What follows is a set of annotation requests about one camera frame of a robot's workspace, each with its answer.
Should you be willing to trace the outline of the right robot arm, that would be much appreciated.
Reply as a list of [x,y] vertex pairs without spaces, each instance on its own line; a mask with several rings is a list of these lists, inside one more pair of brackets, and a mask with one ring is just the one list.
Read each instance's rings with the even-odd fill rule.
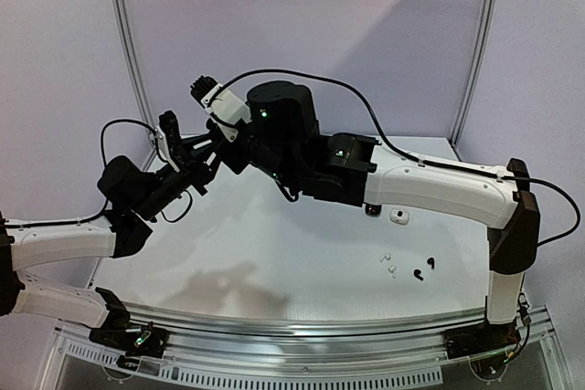
[[319,131],[312,92],[286,80],[253,88],[246,99],[210,77],[192,95],[210,118],[221,160],[235,173],[253,165],[290,198],[310,196],[364,207],[407,206],[481,223],[489,245],[485,320],[479,349],[508,333],[527,269],[535,262],[541,215],[524,162],[482,167],[400,153],[372,137]]

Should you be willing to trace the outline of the small black charging case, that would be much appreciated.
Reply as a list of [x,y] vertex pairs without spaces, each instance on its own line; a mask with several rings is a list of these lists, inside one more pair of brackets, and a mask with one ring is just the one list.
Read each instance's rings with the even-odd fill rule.
[[380,205],[371,205],[371,204],[365,205],[365,213],[367,216],[379,217],[381,215],[381,212],[382,212],[382,206],[380,206]]

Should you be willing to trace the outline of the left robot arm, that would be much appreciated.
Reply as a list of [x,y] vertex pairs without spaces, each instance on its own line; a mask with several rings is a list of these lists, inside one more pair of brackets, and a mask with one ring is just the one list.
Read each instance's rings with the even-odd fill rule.
[[216,176],[222,142],[209,134],[164,137],[165,165],[140,170],[119,155],[98,182],[106,198],[96,216],[62,222],[1,221],[1,313],[28,313],[72,321],[101,333],[117,348],[136,338],[130,314],[103,288],[80,289],[30,273],[30,268],[76,258],[127,258],[140,252],[154,222],[189,188],[204,194]]

